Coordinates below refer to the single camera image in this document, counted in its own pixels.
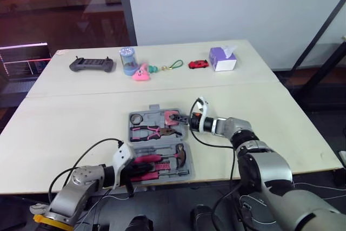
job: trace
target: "white wall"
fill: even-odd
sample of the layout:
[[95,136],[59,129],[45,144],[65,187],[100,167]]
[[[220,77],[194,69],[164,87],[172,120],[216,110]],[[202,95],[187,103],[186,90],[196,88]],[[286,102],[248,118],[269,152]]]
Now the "white wall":
[[[272,69],[290,69],[339,0],[130,1],[138,45],[246,38]],[[345,33],[344,8],[323,43]]]

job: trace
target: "pink plush toy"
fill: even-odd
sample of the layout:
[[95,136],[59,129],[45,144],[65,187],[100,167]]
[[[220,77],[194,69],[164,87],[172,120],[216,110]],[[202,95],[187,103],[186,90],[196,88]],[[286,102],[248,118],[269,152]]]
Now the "pink plush toy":
[[135,81],[148,81],[150,79],[149,72],[147,71],[148,65],[143,63],[142,66],[133,74],[132,78]]

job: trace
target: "hammer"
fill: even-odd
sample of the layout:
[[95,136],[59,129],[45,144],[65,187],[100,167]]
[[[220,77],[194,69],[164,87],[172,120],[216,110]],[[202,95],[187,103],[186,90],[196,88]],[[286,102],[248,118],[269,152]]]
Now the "hammer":
[[162,157],[170,158],[175,157],[177,158],[177,169],[184,166],[186,161],[186,152],[184,150],[184,145],[182,143],[179,143],[176,145],[177,153],[172,155],[163,155]]
[[152,155],[143,155],[140,157],[135,158],[134,163],[141,163],[141,162],[159,162],[166,158],[177,158],[177,169],[180,167],[183,167],[186,161],[186,153],[184,150],[184,145],[182,143],[179,143],[176,145],[177,153],[176,154],[169,154],[169,155],[160,155],[160,154],[152,154]]

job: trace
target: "black game controller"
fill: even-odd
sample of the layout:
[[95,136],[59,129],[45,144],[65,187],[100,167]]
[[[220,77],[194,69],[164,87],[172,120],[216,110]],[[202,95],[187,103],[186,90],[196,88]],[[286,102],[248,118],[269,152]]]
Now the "black game controller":
[[105,72],[110,72],[113,68],[113,60],[110,58],[102,59],[84,59],[78,58],[70,64],[70,69],[72,71],[79,70],[103,70]]

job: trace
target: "tool kit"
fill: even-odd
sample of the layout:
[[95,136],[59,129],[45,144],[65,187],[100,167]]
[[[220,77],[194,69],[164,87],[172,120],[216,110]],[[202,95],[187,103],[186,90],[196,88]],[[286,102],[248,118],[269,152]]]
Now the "tool kit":
[[129,141],[136,159],[127,166],[131,182],[155,184],[179,182],[193,177],[190,147],[183,141],[185,126],[171,119],[179,109],[149,110],[129,115]]

